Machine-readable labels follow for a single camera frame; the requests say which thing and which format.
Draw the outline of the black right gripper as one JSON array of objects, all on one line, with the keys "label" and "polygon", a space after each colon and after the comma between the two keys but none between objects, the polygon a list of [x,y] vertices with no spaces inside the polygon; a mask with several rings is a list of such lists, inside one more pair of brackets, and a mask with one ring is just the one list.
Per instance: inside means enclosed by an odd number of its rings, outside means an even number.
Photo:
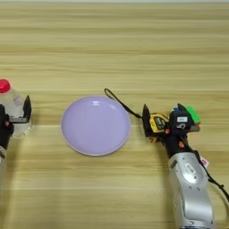
[{"label": "black right gripper", "polygon": [[[150,112],[147,105],[142,111],[142,122],[145,135],[150,137],[152,129],[150,125]],[[200,131],[200,119],[191,106],[178,104],[174,109],[174,129],[166,127],[163,142],[169,158],[183,152],[191,152],[187,140],[188,131]]]}]

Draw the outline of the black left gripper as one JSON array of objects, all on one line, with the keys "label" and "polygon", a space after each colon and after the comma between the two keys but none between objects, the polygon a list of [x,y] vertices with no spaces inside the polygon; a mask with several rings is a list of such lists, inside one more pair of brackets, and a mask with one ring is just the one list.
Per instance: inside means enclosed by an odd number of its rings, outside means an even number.
[{"label": "black left gripper", "polygon": [[30,96],[27,96],[23,104],[23,116],[14,117],[5,113],[4,106],[0,104],[0,146],[8,148],[10,138],[13,135],[13,123],[28,123],[31,116]]}]

